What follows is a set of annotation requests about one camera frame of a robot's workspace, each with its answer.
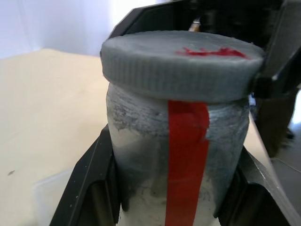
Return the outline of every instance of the red tape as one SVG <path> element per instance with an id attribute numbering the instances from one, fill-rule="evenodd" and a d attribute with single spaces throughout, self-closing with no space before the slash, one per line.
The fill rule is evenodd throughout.
<path id="1" fill-rule="evenodd" d="M 169 165 L 165 226 L 192 226 L 208 153 L 204 103 L 168 101 Z"/>

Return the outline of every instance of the white wall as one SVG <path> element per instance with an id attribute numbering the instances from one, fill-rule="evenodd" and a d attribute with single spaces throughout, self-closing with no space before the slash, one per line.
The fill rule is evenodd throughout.
<path id="1" fill-rule="evenodd" d="M 0 0 L 0 59 L 40 48 L 98 56 L 133 8 L 157 0 Z"/>

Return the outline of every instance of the jar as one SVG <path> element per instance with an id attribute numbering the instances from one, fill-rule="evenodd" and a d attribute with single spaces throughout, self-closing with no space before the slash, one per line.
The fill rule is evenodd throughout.
<path id="1" fill-rule="evenodd" d="M 262 60 L 253 44 L 200 32 L 143 32 L 103 44 L 119 225 L 212 223 L 238 164 Z"/>

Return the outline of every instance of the red mark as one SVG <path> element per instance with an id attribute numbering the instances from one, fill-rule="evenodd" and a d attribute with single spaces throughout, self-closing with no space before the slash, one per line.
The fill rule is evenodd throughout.
<path id="1" fill-rule="evenodd" d="M 192 51 L 186 47 L 183 48 L 185 52 L 176 52 L 177 54 L 184 54 L 189 56 L 209 56 L 209 55 L 216 55 L 216 56 L 235 56 L 235 57 L 242 57 L 245 59 L 249 59 L 247 55 L 230 48 L 220 48 L 218 51 L 207 51 L 203 48 L 200 49 L 200 52 Z"/>
<path id="2" fill-rule="evenodd" d="M 192 226 L 209 141 L 204 103 L 168 101 L 169 164 L 165 226 Z"/>

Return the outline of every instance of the table surface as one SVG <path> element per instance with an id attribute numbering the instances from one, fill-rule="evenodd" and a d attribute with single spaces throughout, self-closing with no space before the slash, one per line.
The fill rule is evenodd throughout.
<path id="1" fill-rule="evenodd" d="M 36 226 L 32 188 L 95 141 L 108 82 L 100 58 L 51 49 L 0 60 L 0 75 L 0 225 Z M 245 147 L 274 174 L 252 119 Z"/>

